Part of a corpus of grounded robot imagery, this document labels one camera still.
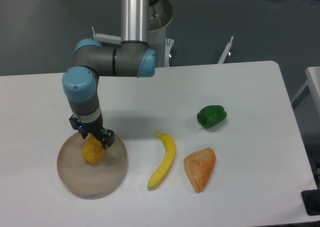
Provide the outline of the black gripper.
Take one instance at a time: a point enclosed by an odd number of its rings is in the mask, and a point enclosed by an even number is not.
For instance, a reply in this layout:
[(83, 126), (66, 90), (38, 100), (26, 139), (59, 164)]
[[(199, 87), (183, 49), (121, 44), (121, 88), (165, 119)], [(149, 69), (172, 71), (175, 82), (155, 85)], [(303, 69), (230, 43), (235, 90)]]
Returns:
[(76, 116), (69, 118), (70, 125), (73, 130), (78, 131), (83, 139), (86, 139), (88, 133), (92, 134), (101, 144), (102, 148), (106, 150), (111, 147), (115, 141), (115, 133), (111, 129), (103, 128), (102, 114), (92, 122), (81, 122)]

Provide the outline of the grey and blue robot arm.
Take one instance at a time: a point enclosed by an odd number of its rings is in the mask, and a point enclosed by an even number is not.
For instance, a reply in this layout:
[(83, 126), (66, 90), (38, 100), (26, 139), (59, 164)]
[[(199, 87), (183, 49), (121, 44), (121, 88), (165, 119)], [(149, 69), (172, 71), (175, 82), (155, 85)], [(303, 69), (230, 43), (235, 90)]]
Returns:
[(71, 127), (82, 138), (92, 135), (103, 149), (111, 147), (115, 134), (103, 127), (98, 97), (100, 77), (152, 77), (156, 52), (149, 47), (150, 0), (121, 0), (120, 46), (107, 49), (93, 39), (79, 41), (73, 67), (62, 76), (63, 92), (70, 105)]

